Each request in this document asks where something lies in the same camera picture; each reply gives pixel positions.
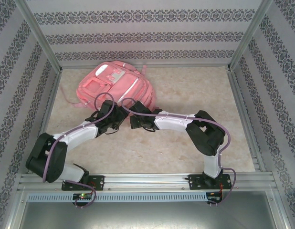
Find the ventilation slots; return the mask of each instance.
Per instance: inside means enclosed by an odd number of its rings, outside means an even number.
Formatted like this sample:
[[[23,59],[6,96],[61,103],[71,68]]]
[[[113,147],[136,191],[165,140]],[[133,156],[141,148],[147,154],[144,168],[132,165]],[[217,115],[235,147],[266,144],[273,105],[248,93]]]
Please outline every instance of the ventilation slots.
[[[72,194],[30,194],[28,202],[70,202]],[[177,193],[97,193],[95,202],[187,202],[206,201],[205,192]]]

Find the beige floor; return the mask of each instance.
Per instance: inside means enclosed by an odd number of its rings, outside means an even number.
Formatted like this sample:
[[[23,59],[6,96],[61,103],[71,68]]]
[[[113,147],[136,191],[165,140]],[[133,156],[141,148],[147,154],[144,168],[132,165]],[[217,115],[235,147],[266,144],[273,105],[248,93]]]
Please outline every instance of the beige floor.
[[[78,102],[75,89],[91,69],[63,70],[60,86],[69,100]],[[236,171],[254,171],[238,111],[224,67],[148,68],[146,77],[154,85],[157,106],[179,114],[207,111],[232,135],[223,152],[222,165]],[[90,116],[88,108],[74,108],[56,95],[47,132],[61,133]],[[180,173],[202,172],[203,158],[190,138],[180,132],[149,133],[131,130],[124,121],[113,135],[102,135],[70,151],[66,162],[77,163],[91,173]]]

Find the floral striped wallpaper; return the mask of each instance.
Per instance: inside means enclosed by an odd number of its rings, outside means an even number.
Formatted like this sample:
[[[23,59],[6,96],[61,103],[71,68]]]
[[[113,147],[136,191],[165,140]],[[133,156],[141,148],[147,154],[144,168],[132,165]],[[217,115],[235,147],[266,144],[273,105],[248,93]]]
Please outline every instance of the floral striped wallpaper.
[[[228,64],[260,2],[27,1],[63,67]]]
[[[295,228],[295,0],[275,0],[235,75],[260,152]]]
[[[55,72],[12,0],[0,0],[0,228],[42,126]]]

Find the wall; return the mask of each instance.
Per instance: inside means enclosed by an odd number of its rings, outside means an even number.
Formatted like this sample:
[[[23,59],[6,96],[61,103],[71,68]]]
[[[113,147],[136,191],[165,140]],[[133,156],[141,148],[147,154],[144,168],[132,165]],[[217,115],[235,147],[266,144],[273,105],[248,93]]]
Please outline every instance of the wall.
[[[295,228],[295,0],[275,0],[235,75],[264,163]]]
[[[29,0],[61,65],[228,64],[261,0]]]
[[[0,0],[0,227],[41,129],[55,72],[12,0]]]

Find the black mounting plate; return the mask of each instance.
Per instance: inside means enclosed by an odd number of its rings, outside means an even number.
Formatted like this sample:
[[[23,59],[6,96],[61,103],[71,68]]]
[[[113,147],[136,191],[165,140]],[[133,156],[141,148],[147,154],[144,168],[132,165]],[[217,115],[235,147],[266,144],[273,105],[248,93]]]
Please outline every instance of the black mounting plate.
[[[220,184],[223,185],[223,189],[230,189],[232,187],[232,181],[229,174],[220,174],[217,178],[208,182],[206,179],[212,179],[204,174],[190,174],[188,175],[190,190],[202,190],[202,189],[220,189]]]
[[[89,176],[87,185],[94,187],[96,191],[103,191],[104,187],[104,176]],[[68,182],[63,182],[62,191],[91,191],[88,187],[81,185],[74,185]]]

